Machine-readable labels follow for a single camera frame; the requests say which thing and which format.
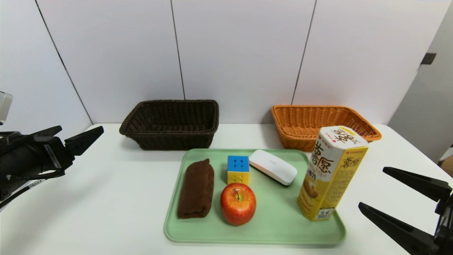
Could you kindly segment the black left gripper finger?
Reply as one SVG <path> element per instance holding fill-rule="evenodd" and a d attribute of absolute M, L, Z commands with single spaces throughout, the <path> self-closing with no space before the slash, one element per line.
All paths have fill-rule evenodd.
<path fill-rule="evenodd" d="M 30 134 L 32 137 L 55 137 L 59 132 L 62 131 L 62 127 L 60 125 L 58 126 L 52 126 L 48 129 L 44 129 L 35 133 Z"/>
<path fill-rule="evenodd" d="M 104 133 L 103 126 L 90 129 L 65 140 L 65 147 L 71 155 L 83 153 Z"/>

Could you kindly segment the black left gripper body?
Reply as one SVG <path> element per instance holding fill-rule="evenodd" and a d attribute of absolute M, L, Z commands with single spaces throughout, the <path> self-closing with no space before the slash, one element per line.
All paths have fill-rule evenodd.
<path fill-rule="evenodd" d="M 24 135 L 1 144 L 1 180 L 6 183 L 56 178 L 74 161 L 59 137 Z"/>

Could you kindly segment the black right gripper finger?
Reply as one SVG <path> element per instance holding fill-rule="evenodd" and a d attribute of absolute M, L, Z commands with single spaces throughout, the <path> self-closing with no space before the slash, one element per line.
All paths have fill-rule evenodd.
<path fill-rule="evenodd" d="M 446 181 L 388 166 L 383 172 L 435 202 L 446 201 L 452 192 Z"/>
<path fill-rule="evenodd" d="M 411 255 L 436 255 L 440 251 L 433 235 L 421 231 L 363 202 L 361 213 Z"/>

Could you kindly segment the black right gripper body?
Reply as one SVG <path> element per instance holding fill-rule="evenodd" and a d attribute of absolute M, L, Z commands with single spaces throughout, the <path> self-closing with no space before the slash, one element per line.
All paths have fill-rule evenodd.
<path fill-rule="evenodd" d="M 437 222 L 434 244 L 437 245 L 436 255 L 453 254 L 453 195 L 443 204 L 443 212 Z"/>

